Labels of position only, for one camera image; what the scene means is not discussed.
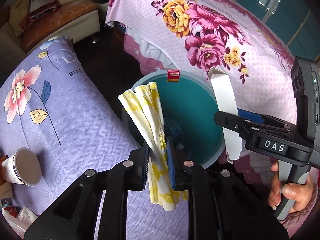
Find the dark floor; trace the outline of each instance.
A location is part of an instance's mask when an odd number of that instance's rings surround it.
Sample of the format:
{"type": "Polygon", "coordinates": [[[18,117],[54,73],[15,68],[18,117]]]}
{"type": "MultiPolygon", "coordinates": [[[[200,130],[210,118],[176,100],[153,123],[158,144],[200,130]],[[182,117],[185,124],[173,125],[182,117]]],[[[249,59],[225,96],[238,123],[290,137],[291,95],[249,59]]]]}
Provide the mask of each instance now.
{"type": "Polygon", "coordinates": [[[121,118],[118,96],[143,77],[140,64],[115,42],[111,28],[101,27],[94,37],[96,43],[90,36],[77,42],[74,49],[89,78],[121,118]]]}

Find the blue gripper pad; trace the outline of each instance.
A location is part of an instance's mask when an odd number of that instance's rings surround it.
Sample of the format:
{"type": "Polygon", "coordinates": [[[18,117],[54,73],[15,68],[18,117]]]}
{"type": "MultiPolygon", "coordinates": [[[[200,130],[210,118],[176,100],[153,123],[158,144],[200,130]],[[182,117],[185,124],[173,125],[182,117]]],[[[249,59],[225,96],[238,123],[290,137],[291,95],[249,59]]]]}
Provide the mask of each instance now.
{"type": "Polygon", "coordinates": [[[169,180],[172,189],[174,190],[176,187],[176,173],[174,169],[173,159],[172,159],[172,149],[170,148],[169,140],[167,138],[167,161],[168,161],[168,172],[169,172],[169,180]]]}
{"type": "Polygon", "coordinates": [[[238,108],[238,115],[252,122],[263,124],[263,119],[261,118],[260,114],[252,113],[238,108]]]}

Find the fingernail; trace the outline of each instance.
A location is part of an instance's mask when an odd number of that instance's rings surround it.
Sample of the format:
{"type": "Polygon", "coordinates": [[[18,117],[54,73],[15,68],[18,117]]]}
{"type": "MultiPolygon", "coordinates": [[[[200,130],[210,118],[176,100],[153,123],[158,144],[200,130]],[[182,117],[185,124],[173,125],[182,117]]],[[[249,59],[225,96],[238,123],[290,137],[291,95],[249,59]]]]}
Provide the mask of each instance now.
{"type": "Polygon", "coordinates": [[[292,187],[290,185],[284,185],[282,188],[282,194],[290,195],[292,192],[292,187]]]}
{"type": "Polygon", "coordinates": [[[273,194],[275,194],[275,195],[278,194],[278,190],[277,190],[277,187],[276,187],[276,186],[273,186],[273,187],[272,187],[272,192],[273,192],[273,194]]]}

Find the purple floral blanket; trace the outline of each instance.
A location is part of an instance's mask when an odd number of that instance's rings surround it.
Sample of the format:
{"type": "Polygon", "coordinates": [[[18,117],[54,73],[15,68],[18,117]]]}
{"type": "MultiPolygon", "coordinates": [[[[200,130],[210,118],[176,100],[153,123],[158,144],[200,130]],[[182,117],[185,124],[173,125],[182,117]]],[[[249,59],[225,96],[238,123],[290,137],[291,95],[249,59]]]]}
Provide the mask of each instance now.
{"type": "MultiPolygon", "coordinates": [[[[1,155],[28,147],[41,164],[39,185],[12,185],[14,204],[37,215],[85,170],[111,169],[139,148],[66,37],[54,37],[33,51],[1,87],[0,102],[1,155]]],[[[150,203],[148,186],[128,193],[127,239],[177,240],[187,235],[188,202],[166,212],[150,203]]]]}

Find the sofa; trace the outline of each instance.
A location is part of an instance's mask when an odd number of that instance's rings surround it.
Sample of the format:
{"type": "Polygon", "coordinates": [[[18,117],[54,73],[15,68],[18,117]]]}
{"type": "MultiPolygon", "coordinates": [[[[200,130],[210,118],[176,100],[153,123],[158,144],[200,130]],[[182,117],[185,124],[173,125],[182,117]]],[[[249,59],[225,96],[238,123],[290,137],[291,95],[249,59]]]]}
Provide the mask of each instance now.
{"type": "Polygon", "coordinates": [[[33,22],[21,36],[9,23],[10,7],[0,9],[0,70],[9,76],[40,44],[55,36],[69,36],[76,43],[100,31],[98,5],[73,0],[33,22]]]}

